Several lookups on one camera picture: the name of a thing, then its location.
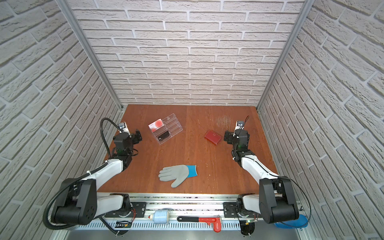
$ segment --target red pipe wrench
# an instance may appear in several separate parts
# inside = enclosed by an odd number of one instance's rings
[[[178,216],[177,221],[179,222],[206,222],[209,226],[211,223],[214,224],[214,231],[221,231],[221,218],[217,217],[189,217],[189,216]]]

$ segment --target perforated metal strip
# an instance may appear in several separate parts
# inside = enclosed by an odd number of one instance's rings
[[[170,220],[168,224],[154,224],[150,220],[135,220],[131,228],[115,228],[117,220],[107,220],[115,230],[213,230],[213,224],[204,222],[178,222]],[[107,230],[108,228],[98,219],[90,224],[79,226],[76,230]],[[240,230],[238,220],[223,220],[221,230]]]

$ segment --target gray metal surface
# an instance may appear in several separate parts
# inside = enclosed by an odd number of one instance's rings
[[[116,239],[115,235],[108,230],[84,230],[68,231],[66,238],[68,240],[107,240]],[[240,231],[130,231],[117,239],[185,239],[185,240],[236,240],[236,239],[263,239],[263,240],[299,240],[296,229],[281,229],[273,224],[266,224],[263,221],[255,224],[255,231],[251,237],[244,237]]]
[[[263,104],[263,102],[265,101],[265,98],[268,95],[269,89],[274,84],[274,82],[276,80],[276,76],[279,73],[280,68],[283,66],[285,59],[287,58],[291,47],[295,43],[296,37],[299,34],[301,27],[304,25],[304,22],[308,16],[308,13],[310,12],[310,10],[312,8],[314,1],[315,0],[305,0],[305,2],[303,3],[303,6],[300,10],[300,13],[297,16],[295,25],[293,26],[292,31],[289,34],[287,41],[285,42],[283,50],[280,53],[280,57],[279,57],[276,65],[275,65],[275,68],[272,71],[271,77],[269,78],[269,80],[267,82],[267,85],[263,91],[263,94],[262,94],[262,97],[260,98],[260,101],[258,102],[258,104],[256,106],[256,109],[259,109],[259,106],[261,106]]]
[[[122,110],[122,103],[121,103],[119,97],[117,96],[114,88],[112,87],[112,84],[109,81],[107,74],[104,72],[104,69],[101,66],[101,63],[99,62],[99,59],[97,58],[96,53],[94,52],[90,42],[88,41],[87,37],[85,36],[85,33],[84,33],[83,29],[81,28],[80,23],[77,20],[75,14],[73,13],[71,6],[69,5],[67,0],[57,0],[57,4],[61,8],[61,12],[63,13],[63,15],[68,20],[69,25],[71,25],[73,32],[76,34],[76,37],[79,40],[80,44],[83,46],[85,53],[88,55],[91,63],[95,67],[96,72],[99,74],[101,81],[104,83],[107,91],[111,95],[116,106],[121,111]]]

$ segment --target gray glove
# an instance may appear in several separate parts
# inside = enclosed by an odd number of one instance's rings
[[[189,175],[189,169],[186,165],[175,165],[172,167],[164,167],[159,172],[160,181],[167,182],[176,179],[170,186],[179,186]]]

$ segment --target brown tabletop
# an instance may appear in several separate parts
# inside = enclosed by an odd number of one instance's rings
[[[148,125],[174,113],[183,131],[160,145]],[[134,146],[139,151],[129,167],[111,178],[99,192],[258,194],[252,176],[232,160],[232,145],[214,145],[204,138],[208,130],[224,137],[236,121],[249,115],[245,130],[250,134],[249,149],[271,171],[277,172],[255,107],[129,105],[122,118],[131,132],[139,129],[143,140]],[[158,178],[163,167],[197,165],[196,177],[187,178],[176,188]]]

